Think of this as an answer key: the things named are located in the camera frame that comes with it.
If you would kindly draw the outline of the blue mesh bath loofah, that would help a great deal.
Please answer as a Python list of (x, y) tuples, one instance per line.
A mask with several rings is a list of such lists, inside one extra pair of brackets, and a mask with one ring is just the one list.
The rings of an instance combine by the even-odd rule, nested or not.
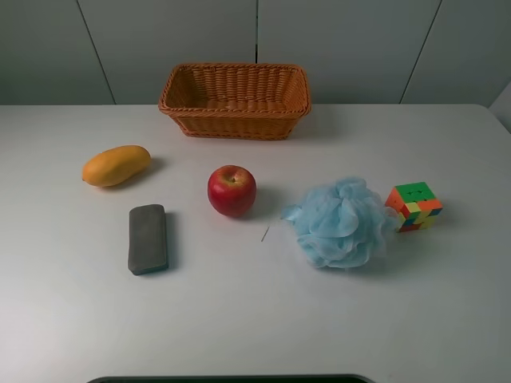
[(314, 267), (362, 267), (386, 252), (399, 225), (398, 214), (360, 177), (347, 177), (314, 187), (298, 202), (285, 207), (297, 243)]

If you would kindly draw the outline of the orange wicker basket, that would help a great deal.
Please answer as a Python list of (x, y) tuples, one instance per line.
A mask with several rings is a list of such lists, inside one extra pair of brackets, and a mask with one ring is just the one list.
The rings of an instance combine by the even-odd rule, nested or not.
[(187, 63), (168, 77), (158, 104), (190, 137), (285, 140), (311, 111), (298, 65)]

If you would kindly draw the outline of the multicoloured puzzle cube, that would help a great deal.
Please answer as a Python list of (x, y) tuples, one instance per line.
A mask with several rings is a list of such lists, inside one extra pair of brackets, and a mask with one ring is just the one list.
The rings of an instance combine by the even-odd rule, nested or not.
[(442, 202), (426, 182), (395, 186), (385, 205), (398, 215), (397, 232), (426, 229), (443, 209)]

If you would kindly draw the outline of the red apple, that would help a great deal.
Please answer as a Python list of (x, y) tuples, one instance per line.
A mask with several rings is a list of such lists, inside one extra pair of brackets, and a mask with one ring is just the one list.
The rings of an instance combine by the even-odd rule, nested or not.
[(252, 207), (256, 199), (256, 180), (245, 168), (224, 165), (208, 179), (208, 200), (221, 215), (239, 218)]

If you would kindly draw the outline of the grey rectangular eraser block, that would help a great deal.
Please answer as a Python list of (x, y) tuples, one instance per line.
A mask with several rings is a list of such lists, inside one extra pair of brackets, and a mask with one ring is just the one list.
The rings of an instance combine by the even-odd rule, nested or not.
[(129, 212), (128, 269), (134, 275), (168, 268), (166, 215), (160, 204), (133, 208)]

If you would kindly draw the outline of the yellow mango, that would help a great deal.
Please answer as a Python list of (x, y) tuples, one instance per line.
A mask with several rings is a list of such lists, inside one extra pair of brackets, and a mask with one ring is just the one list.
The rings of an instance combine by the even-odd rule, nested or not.
[(152, 161), (139, 145), (123, 145), (95, 155), (83, 167), (81, 178), (99, 188), (116, 186), (143, 172)]

